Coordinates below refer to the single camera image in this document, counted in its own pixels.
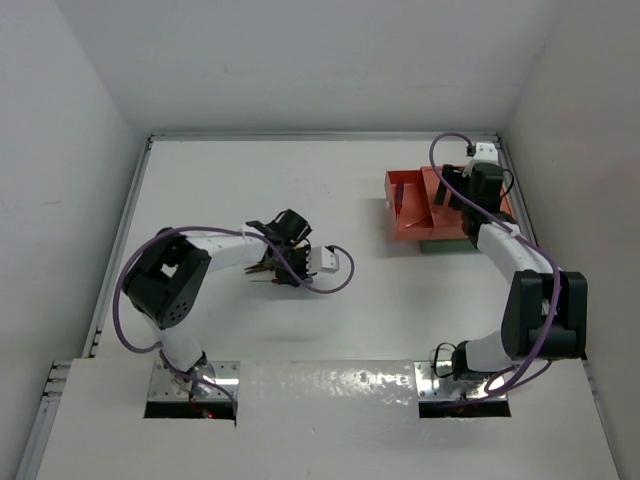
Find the yellow handled cutting pliers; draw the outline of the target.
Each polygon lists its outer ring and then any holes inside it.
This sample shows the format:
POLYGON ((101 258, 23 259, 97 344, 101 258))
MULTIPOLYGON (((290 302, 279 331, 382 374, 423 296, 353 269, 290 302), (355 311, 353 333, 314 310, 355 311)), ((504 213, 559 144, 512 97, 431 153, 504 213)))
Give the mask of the yellow handled cutting pliers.
POLYGON ((298 264, 305 264, 307 248, 303 246, 280 246, 279 248, 268 247, 262 259, 244 269, 246 274, 262 273, 266 271, 288 272, 286 265, 297 272, 298 264))

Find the salmon drawer box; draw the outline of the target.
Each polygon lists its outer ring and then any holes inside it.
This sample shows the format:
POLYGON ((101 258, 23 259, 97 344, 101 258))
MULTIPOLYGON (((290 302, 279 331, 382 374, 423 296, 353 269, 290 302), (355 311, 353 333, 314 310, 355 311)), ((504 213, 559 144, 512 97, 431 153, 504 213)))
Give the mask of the salmon drawer box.
MULTIPOLYGON (((453 166, 453 169, 463 169, 460 166, 453 166)), ((465 238, 465 233, 462 230, 462 210, 454 210, 448 206, 448 202, 450 199, 451 191, 448 189, 447 195, 445 198, 445 202, 443 205, 435 205, 434 200, 436 196, 436 191, 439 185, 439 177, 436 175, 436 172, 432 167, 423 167, 421 169, 427 195, 429 199, 429 206, 432 214, 432 219, 434 222, 434 229, 431 234, 430 240, 444 240, 444 239, 462 239, 465 238)), ((507 174, 504 170, 504 180, 505 177, 508 177, 509 180, 513 179, 511 174, 507 174)), ((501 210, 510 214, 513 217, 513 211, 509 204, 508 199, 506 198, 505 189, 504 189, 504 180, 502 187, 502 204, 501 210)))

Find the salmon pull-out drawer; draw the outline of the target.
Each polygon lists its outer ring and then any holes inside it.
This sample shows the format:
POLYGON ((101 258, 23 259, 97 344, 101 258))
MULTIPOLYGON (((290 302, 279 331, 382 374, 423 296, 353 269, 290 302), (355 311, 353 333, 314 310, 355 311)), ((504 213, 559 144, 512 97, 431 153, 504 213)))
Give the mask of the salmon pull-out drawer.
POLYGON ((434 229, 434 222, 429 206, 426 185, 422 171, 418 170, 390 170, 385 175, 385 195, 389 204, 389 221, 391 237, 395 242, 419 242, 428 240, 434 229), (405 183, 403 207, 399 219, 394 212, 394 194, 398 182, 405 183), (430 217, 431 222, 425 226, 415 226, 409 229, 405 225, 424 217, 430 217))

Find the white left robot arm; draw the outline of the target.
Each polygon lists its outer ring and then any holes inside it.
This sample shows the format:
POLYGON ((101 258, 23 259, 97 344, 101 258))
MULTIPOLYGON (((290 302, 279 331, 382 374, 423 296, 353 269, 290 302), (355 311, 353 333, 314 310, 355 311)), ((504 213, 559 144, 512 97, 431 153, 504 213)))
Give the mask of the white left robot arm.
POLYGON ((181 372, 205 361, 187 317, 205 277, 244 265, 247 274, 271 272, 277 285, 311 281, 307 237, 312 228, 293 210, 267 224, 250 221, 241 234, 198 232, 192 236, 160 231, 124 276, 121 291, 151 323, 162 353, 181 372))

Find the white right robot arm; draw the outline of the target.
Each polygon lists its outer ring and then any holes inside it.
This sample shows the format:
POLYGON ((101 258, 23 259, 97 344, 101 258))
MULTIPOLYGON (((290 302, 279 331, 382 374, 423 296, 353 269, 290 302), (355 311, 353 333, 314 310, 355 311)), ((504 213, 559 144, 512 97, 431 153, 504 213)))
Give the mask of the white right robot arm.
POLYGON ((459 343, 451 356, 456 381, 480 381, 508 368, 583 357, 586 349, 588 283, 546 259, 522 236, 517 221, 501 209, 504 169, 478 162, 442 167, 435 203, 446 193, 461 212, 462 231, 510 283, 500 328, 459 343))

